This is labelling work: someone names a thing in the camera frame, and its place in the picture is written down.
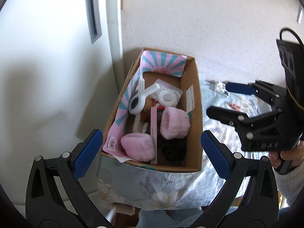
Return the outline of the person's right hand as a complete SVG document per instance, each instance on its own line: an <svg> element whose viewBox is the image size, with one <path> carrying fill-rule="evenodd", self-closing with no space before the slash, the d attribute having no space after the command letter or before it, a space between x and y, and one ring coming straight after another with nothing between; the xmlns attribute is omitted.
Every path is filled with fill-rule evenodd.
<svg viewBox="0 0 304 228"><path fill-rule="evenodd" d="M271 165L274 169L281 165L281 161L291 161L289 168L296 168L301 164L304 158L303 153L303 141L300 141L298 145L292 150L285 150L279 152L269 152L268 157L270 159Z"/></svg>

